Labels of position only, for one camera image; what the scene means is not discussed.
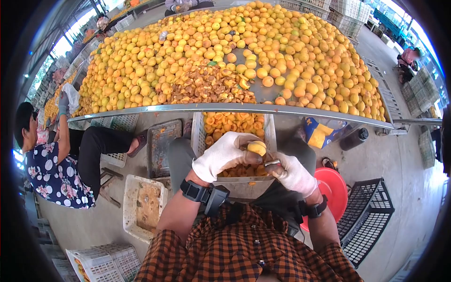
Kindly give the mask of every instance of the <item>metal tube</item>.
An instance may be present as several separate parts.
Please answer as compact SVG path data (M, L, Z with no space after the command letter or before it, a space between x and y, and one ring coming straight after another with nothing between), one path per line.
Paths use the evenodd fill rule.
M197 112L197 111L224 111L224 112L248 112L263 113L276 115L292 115L292 116L310 116L313 118L325 118L332 120L343 120L348 122L357 122L376 127L394 129L393 125L388 122L373 120L366 117L343 114L334 111L325 111L318 109L310 109L295 106L279 106L268 104L240 104L240 103L199 103L199 104L174 104L174 105L158 105L143 106L137 108L128 108L116 111L105 111L102 113L78 116L68 120L88 120L107 116L132 115L145 112Z
M67 38L66 33L64 32L64 30L62 28L60 28L61 32L63 33L63 36L66 38L67 42L70 44L71 47L73 47L74 45L72 44L72 42L69 40L69 38Z
M401 119L393 120L393 123L401 123L405 125L442 125L441 119Z
M92 4L92 6L94 7L94 10L96 10L97 16L100 16L100 12L99 9L97 9L96 3L94 2L94 0L89 0Z
M100 2L100 0L97 0L97 2L99 2L100 8L102 9L103 14L106 15L106 11L105 11L105 9L103 8L103 5L102 5L102 3Z

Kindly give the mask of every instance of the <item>black plastic crate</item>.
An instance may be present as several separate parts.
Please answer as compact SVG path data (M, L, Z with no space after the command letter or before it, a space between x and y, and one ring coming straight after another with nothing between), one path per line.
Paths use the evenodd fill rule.
M374 247L394 211L383 178L354 184L337 229L343 252L355 268Z

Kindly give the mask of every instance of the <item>metal tray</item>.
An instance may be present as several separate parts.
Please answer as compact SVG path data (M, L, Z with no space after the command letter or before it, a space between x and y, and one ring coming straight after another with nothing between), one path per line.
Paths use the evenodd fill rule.
M171 120L149 128L147 131L147 175L149 178L170 175L167 158L169 143L181 136L181 120Z

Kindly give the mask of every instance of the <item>blue truck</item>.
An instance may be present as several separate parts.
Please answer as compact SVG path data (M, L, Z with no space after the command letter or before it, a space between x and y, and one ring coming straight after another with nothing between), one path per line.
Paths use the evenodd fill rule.
M408 48L410 46L410 44L407 43L407 34L403 31L407 30L408 27L408 23L404 19L401 18L401 21L396 24L378 9L374 9L373 17L380 21L379 29L384 34L398 42L403 48Z

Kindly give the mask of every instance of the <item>concrete floor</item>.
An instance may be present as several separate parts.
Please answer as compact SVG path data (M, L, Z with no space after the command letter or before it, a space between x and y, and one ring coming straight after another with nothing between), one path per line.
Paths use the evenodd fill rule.
M221 1L217 6L229 4ZM138 18L130 29L143 26L161 18L165 7L158 7ZM376 62L385 71L385 79L394 93L405 118L410 117L400 93L397 76L392 72L396 64L397 51L388 48L376 35L363 27L358 38L357 51ZM189 119L192 114L161 113L140 114L136 132L151 125L173 119ZM294 128L300 118L274 116L277 131ZM390 197L396 209L382 236L361 263L358 272L365 281L388 281L399 270L418 245L427 242L434 228L442 197L443 166L436 161L434 168L423 169L418 148L420 129L412 126L407 135L378 137L368 127L368 140L347 152L337 143L331 143L323 150L314 148L317 159L328 156L336 160L341 175L347 184L360 180L384 177ZM127 176L134 174L147 177L147 156L144 148L135 158L128 158L126 166L102 164ZM124 181L115 180L109 187L110 196L123 202ZM122 209L99 197L97 206L90 210L73 210L39 198L41 211L50 222L62 249L86 249L93 245L117 243L132 244L143 260L148 245L124 232ZM311 246L309 234L305 243Z

